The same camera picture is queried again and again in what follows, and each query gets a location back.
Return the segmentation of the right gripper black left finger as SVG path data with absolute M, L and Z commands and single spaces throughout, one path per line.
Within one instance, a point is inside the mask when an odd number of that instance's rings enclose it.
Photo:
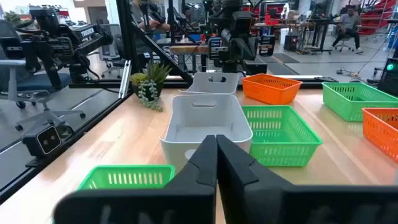
M 217 141 L 207 136 L 163 188 L 79 190 L 59 201 L 54 224 L 215 224 Z

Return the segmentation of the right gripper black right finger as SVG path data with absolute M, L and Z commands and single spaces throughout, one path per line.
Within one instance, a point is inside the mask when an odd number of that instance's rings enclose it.
M 227 224 L 398 224 L 398 186 L 294 185 L 224 135 L 216 140 Z

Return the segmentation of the green slotted plastic basket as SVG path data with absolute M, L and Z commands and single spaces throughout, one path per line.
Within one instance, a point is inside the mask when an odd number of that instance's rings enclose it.
M 175 175 L 173 165 L 105 165 L 93 168 L 78 190 L 161 189 Z
M 364 83 L 323 82 L 323 102 L 348 122 L 362 122 L 363 108 L 398 108 L 398 98 Z
M 291 106 L 247 105 L 242 109 L 253 132 L 249 154 L 264 166 L 306 166 L 323 144 Z

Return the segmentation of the white plastic bin with handles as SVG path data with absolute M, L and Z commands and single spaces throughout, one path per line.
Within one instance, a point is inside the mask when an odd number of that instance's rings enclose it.
M 234 95 L 177 95 L 164 138 L 160 138 L 167 164 L 180 172 L 207 135 L 224 135 L 246 152 L 253 133 Z
M 187 90 L 179 90 L 183 95 L 197 94 L 227 94 L 235 93 L 240 75 L 238 73 L 197 72 L 193 76 L 193 83 Z

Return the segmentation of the orange slotted plastic basket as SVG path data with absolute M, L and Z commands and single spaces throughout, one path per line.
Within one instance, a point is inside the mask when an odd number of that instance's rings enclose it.
M 285 105 L 295 98 L 302 82 L 259 73 L 242 78 L 242 84 L 248 98 L 269 105 Z
M 363 108 L 363 135 L 398 164 L 398 108 Z

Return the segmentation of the black floor mat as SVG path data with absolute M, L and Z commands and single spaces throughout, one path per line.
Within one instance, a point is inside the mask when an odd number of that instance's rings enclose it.
M 290 69 L 284 64 L 280 63 L 268 63 L 267 71 L 271 72 L 273 75 L 299 75 L 294 70 Z
M 284 53 L 274 53 L 273 57 L 280 63 L 300 63 L 298 60 Z

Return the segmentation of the wooden workbench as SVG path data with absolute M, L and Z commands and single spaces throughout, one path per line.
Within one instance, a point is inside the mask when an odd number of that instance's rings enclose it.
M 169 50 L 177 56 L 178 65 L 187 68 L 188 72 L 207 71 L 209 49 L 206 45 L 173 45 Z

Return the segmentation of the black desk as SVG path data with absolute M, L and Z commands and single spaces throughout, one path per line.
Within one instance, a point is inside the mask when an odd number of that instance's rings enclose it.
M 309 19 L 306 23 L 300 24 L 302 27 L 301 39 L 298 43 L 297 53 L 301 55 L 316 55 L 326 52 L 331 54 L 331 50 L 324 46 L 326 33 L 330 25 L 338 22 L 333 19 Z

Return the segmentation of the person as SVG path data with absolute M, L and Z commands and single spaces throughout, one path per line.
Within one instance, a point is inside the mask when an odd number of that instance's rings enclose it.
M 131 12 L 132 17 L 135 22 L 137 22 L 138 27 L 141 29 L 160 29 L 164 31 L 170 30 L 170 25 L 165 22 L 165 19 L 161 17 L 158 12 L 154 12 L 154 4 L 149 0 L 147 4 L 140 7 L 140 3 L 143 0 L 131 0 Z
M 330 49 L 332 50 L 342 38 L 348 36 L 354 39 L 354 52 L 356 54 L 363 53 L 363 50 L 360 47 L 360 38 L 358 32 L 358 26 L 360 24 L 361 20 L 359 18 L 359 15 L 355 12 L 354 6 L 348 6 L 347 13 L 340 16 L 340 23 L 338 24 L 337 28 L 337 37 L 332 43 Z

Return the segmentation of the potted succulent plant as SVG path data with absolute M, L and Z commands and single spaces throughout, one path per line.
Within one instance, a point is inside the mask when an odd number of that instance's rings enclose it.
M 171 70 L 170 65 L 150 60 L 143 73 L 134 73 L 129 77 L 135 94 L 145 108 L 163 111 L 159 96 Z

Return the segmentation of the grey mesh office chair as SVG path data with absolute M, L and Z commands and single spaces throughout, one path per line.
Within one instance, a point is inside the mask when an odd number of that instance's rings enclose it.
M 105 78 L 109 76 L 121 79 L 121 69 L 124 65 L 124 59 L 120 56 L 116 43 L 117 40 L 122 39 L 120 26 L 119 24 L 101 24 L 101 27 L 108 31 L 113 37 L 113 43 L 111 45 L 105 45 L 99 49 L 99 59 L 105 62 L 108 68 L 101 74 L 101 77 Z

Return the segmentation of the red metal stair structure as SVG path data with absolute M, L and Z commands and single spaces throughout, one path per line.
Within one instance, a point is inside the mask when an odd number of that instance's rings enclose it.
M 382 34 L 389 28 L 388 19 L 393 19 L 397 11 L 398 0 L 367 0 L 361 5 L 359 16 L 362 36 Z

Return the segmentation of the black computer tower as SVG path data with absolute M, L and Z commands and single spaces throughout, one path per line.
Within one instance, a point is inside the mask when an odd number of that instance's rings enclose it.
M 392 58 L 386 60 L 377 89 L 398 97 L 398 46 Z

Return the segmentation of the blue grey office chair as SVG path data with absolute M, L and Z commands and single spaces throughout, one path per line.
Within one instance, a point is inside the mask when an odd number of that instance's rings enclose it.
M 0 58 L 0 100 L 14 101 L 20 109 L 25 108 L 25 103 L 33 105 L 41 103 L 44 111 L 20 120 L 16 123 L 15 129 L 22 135 L 39 129 L 42 126 L 54 126 L 60 133 L 74 133 L 73 128 L 61 117 L 70 114 L 79 114 L 83 119 L 85 113 L 82 110 L 61 110 L 54 111 L 48 108 L 47 102 L 52 100 L 59 91 L 70 83 L 70 76 L 67 73 L 59 75 L 61 86 L 54 88 L 48 75 L 45 73 L 30 74 L 25 78 L 17 77 L 17 69 L 25 67 L 25 60 L 11 60 Z

